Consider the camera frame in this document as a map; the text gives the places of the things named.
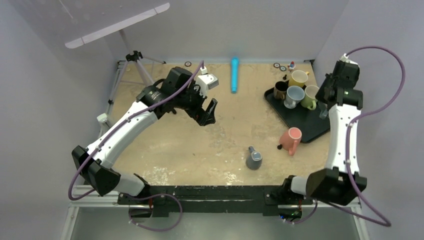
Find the green mug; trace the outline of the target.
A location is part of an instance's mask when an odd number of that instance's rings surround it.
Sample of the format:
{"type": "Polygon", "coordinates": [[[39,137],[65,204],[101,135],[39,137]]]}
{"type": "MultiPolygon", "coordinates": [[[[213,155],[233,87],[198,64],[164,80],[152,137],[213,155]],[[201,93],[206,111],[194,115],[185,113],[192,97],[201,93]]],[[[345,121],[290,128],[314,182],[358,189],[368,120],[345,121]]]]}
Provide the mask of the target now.
{"type": "Polygon", "coordinates": [[[308,85],[304,89],[304,98],[301,100],[300,104],[302,107],[308,110],[315,110],[317,107],[316,94],[319,91],[319,87],[316,85],[308,85]]]}

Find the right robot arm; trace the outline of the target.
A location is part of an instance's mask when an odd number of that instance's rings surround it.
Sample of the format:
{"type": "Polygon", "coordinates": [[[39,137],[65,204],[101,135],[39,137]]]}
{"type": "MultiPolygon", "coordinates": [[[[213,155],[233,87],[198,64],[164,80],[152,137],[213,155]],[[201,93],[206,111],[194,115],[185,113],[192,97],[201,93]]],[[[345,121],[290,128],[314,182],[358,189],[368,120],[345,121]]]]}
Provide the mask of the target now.
{"type": "Polygon", "coordinates": [[[280,187],[279,196],[288,204],[304,197],[323,203],[346,206],[367,186],[360,176],[356,157],[358,119],[363,108],[363,93],[354,87],[359,80],[360,67],[349,59],[335,63],[315,98],[329,117],[330,143],[323,169],[308,177],[290,175],[280,187]]]}

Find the yellow mug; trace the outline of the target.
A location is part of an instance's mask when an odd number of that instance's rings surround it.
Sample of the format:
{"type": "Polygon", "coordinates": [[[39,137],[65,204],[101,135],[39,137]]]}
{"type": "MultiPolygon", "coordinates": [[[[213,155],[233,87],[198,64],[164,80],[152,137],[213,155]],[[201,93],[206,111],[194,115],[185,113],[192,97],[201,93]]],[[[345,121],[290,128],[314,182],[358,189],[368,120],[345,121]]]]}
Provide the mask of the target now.
{"type": "Polygon", "coordinates": [[[309,80],[309,72],[303,70],[294,70],[291,73],[291,77],[288,81],[288,86],[297,86],[303,88],[306,85],[306,82],[309,80]]]}

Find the light grey mug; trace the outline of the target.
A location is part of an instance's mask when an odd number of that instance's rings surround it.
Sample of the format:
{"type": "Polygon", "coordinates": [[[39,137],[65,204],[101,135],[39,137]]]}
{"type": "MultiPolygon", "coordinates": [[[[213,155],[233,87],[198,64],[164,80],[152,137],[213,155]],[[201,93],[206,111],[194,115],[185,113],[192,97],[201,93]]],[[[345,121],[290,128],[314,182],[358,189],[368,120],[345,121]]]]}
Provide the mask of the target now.
{"type": "Polygon", "coordinates": [[[289,86],[284,99],[284,106],[288,109],[294,109],[305,97],[304,90],[299,86],[289,86]]]}

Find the brown mug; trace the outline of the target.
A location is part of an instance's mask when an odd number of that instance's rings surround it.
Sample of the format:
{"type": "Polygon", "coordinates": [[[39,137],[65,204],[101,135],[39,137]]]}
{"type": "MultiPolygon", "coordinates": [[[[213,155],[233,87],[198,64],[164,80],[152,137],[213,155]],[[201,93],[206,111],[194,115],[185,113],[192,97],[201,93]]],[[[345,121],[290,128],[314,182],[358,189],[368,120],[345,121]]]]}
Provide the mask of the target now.
{"type": "Polygon", "coordinates": [[[276,82],[273,88],[273,97],[276,100],[285,100],[288,87],[289,86],[286,81],[276,82]]]}

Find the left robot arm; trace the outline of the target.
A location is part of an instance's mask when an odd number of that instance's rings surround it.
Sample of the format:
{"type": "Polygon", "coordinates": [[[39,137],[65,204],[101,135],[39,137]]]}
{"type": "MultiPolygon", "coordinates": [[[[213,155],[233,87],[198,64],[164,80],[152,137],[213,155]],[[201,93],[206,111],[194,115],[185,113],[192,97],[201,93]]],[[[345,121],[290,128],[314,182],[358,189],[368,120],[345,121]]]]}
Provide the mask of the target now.
{"type": "Polygon", "coordinates": [[[91,185],[93,192],[100,196],[112,191],[124,193],[138,205],[148,201],[148,182],[136,173],[119,173],[113,166],[139,134],[175,109],[184,110],[199,126],[216,122],[217,100],[212,98],[206,109],[202,106],[207,92],[219,85],[219,79],[205,67],[199,67],[198,71],[200,75],[173,67],[166,78],[146,86],[127,112],[100,138],[87,147],[78,145],[72,150],[77,174],[91,185]]]}

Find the dark blue-grey mug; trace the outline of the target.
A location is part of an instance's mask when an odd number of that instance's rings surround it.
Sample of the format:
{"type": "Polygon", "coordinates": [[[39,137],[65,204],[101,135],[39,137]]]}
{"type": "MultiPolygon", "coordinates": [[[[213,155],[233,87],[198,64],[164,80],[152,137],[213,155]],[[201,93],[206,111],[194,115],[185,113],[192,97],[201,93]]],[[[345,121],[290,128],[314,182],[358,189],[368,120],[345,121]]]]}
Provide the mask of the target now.
{"type": "Polygon", "coordinates": [[[327,104],[325,104],[325,103],[323,103],[323,102],[318,102],[317,103],[317,106],[319,107],[319,109],[320,109],[320,114],[319,114],[319,117],[321,118],[321,119],[326,119],[327,117],[328,117],[328,115],[329,115],[329,111],[328,111],[328,106],[327,106],[327,104]]]}

